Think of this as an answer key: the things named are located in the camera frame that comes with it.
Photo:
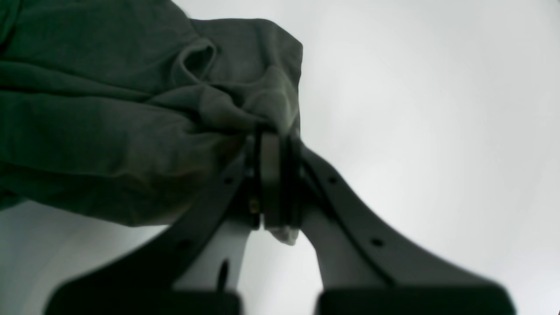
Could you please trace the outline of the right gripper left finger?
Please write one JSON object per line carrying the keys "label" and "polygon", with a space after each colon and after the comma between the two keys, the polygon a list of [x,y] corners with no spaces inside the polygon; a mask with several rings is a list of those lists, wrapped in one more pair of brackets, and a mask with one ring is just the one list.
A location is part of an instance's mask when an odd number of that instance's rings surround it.
{"label": "right gripper left finger", "polygon": [[237,284],[252,231],[282,231],[280,136],[250,135],[239,157],[167,230],[61,285],[46,315],[243,315]]}

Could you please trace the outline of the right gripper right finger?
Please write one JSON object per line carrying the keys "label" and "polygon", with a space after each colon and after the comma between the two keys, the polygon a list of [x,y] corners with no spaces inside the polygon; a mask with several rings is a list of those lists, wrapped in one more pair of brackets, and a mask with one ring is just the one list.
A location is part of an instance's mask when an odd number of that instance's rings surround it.
{"label": "right gripper right finger", "polygon": [[324,289],[316,315],[514,315],[502,285],[458,267],[378,217],[296,135],[282,141],[293,218],[314,247]]}

